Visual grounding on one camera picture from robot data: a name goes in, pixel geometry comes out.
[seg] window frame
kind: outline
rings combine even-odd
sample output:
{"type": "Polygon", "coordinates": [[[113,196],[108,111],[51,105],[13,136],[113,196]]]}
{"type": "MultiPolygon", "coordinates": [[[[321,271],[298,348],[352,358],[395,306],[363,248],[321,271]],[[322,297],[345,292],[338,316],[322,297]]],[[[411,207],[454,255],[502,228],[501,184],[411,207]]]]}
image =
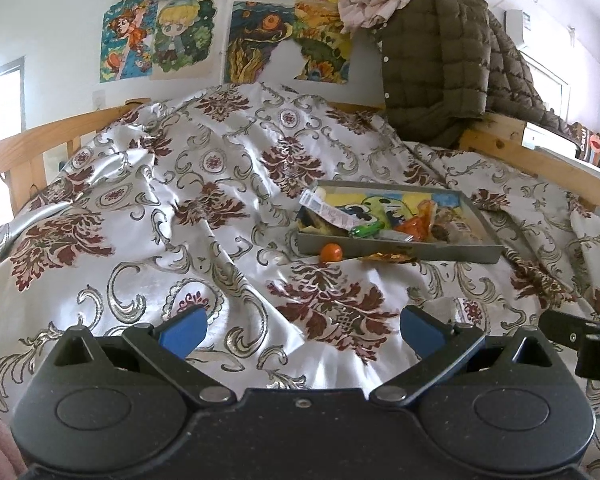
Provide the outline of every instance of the window frame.
{"type": "Polygon", "coordinates": [[[563,120],[567,120],[569,115],[569,106],[571,104],[571,86],[555,72],[552,72],[542,63],[535,60],[532,56],[524,51],[520,51],[525,61],[536,70],[544,73],[549,79],[552,79],[562,87],[562,98],[560,100],[560,110],[554,110],[555,114],[563,120]]]}
{"type": "Polygon", "coordinates": [[[12,72],[20,72],[20,132],[27,129],[24,109],[24,56],[0,66],[0,77],[12,72]]]}

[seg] gray tray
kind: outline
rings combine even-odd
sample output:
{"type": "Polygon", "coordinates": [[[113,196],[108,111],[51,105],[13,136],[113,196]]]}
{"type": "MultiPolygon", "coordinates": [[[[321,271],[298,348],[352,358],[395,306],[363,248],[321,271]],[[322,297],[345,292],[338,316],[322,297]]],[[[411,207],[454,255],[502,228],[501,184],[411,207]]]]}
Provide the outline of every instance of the gray tray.
{"type": "Polygon", "coordinates": [[[473,213],[474,218],[467,221],[471,228],[481,231],[482,243],[477,245],[402,243],[372,238],[347,238],[341,236],[324,236],[316,234],[296,233],[298,250],[311,256],[320,254],[326,244],[335,243],[342,247],[345,258],[359,258],[375,253],[409,254],[418,260],[444,260],[452,262],[474,262],[477,264],[496,264],[504,250],[498,235],[484,219],[468,197],[459,191],[440,189],[439,187],[393,186],[391,184],[372,184],[367,182],[346,182],[343,180],[319,180],[313,188],[350,187],[352,189],[377,189],[380,191],[415,192],[415,193],[451,193],[458,195],[462,209],[473,213]]]}

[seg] rivet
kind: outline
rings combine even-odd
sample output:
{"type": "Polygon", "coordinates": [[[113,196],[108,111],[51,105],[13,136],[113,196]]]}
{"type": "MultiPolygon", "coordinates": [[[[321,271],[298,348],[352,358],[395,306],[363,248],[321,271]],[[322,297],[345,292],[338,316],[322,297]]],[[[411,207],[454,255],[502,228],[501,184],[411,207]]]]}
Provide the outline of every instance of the rivet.
{"type": "Polygon", "coordinates": [[[380,386],[374,393],[382,402],[400,402],[407,398],[407,392],[400,386],[380,386]]]}
{"type": "Polygon", "coordinates": [[[200,392],[200,399],[205,402],[227,402],[231,399],[231,390],[224,386],[208,386],[200,392]]]}

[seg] floral patterned bedspread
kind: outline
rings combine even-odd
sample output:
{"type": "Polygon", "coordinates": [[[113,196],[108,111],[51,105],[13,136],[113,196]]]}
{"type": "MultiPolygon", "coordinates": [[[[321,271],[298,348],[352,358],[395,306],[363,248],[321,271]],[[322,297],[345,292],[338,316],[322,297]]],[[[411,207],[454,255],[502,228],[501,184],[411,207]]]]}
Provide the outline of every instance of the floral patterned bedspread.
{"type": "MultiPolygon", "coordinates": [[[[193,305],[208,336],[188,360],[238,395],[368,392],[416,363],[398,332],[408,301],[496,335],[545,308],[598,316],[600,218],[503,163],[401,142],[379,116],[281,86],[150,104],[0,227],[0,417],[67,327],[115,335],[193,305]],[[494,266],[318,264],[293,231],[301,191],[320,178],[462,190],[507,250],[494,266]]],[[[600,383],[579,381],[598,415],[584,465],[600,478],[600,383]]]]}

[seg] metal screw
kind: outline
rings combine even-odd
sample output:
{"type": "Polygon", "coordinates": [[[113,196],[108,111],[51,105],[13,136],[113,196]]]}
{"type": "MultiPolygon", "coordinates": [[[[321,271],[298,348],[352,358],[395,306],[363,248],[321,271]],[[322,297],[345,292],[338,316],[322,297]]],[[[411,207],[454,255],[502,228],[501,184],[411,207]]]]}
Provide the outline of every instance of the metal screw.
{"type": "Polygon", "coordinates": [[[208,386],[200,392],[200,399],[205,402],[227,402],[231,399],[231,390],[224,386],[208,386]]]}
{"type": "Polygon", "coordinates": [[[296,408],[310,408],[311,401],[309,399],[298,399],[296,400],[296,408]]]}
{"type": "Polygon", "coordinates": [[[375,394],[376,399],[382,402],[400,402],[407,398],[407,392],[400,386],[380,386],[375,394]]]}

